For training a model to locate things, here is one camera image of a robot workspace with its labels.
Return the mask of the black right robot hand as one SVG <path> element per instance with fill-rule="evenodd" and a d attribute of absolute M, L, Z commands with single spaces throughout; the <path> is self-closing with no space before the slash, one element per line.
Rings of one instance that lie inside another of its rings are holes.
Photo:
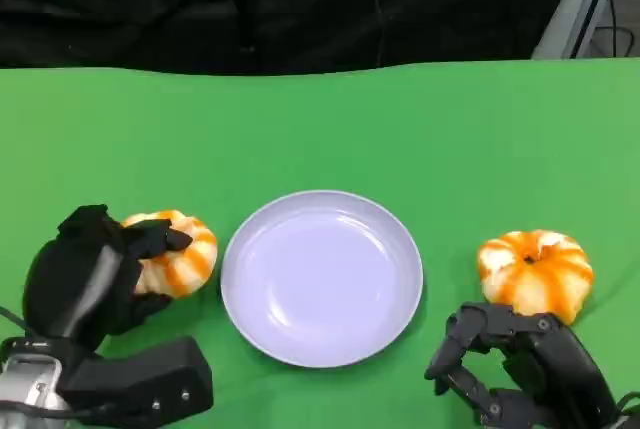
<path fill-rule="evenodd" d="M 610 428 L 622 414 L 609 385 L 572 330 L 552 313 L 465 303 L 449 316 L 425 377 L 436 395 L 456 393 L 485 428 Z M 469 352 L 498 349 L 513 389 L 489 389 L 463 365 Z"/>

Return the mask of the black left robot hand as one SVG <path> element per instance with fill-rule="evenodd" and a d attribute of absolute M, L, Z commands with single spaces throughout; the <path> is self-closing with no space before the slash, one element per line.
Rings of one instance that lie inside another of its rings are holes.
<path fill-rule="evenodd" d="M 38 336 L 95 351 L 106 336 L 136 328 L 171 304 L 172 297 L 157 290 L 135 292 L 141 261 L 183 250 L 192 241 L 168 219 L 125 227 L 105 204 L 80 206 L 31 263 L 24 321 Z"/>

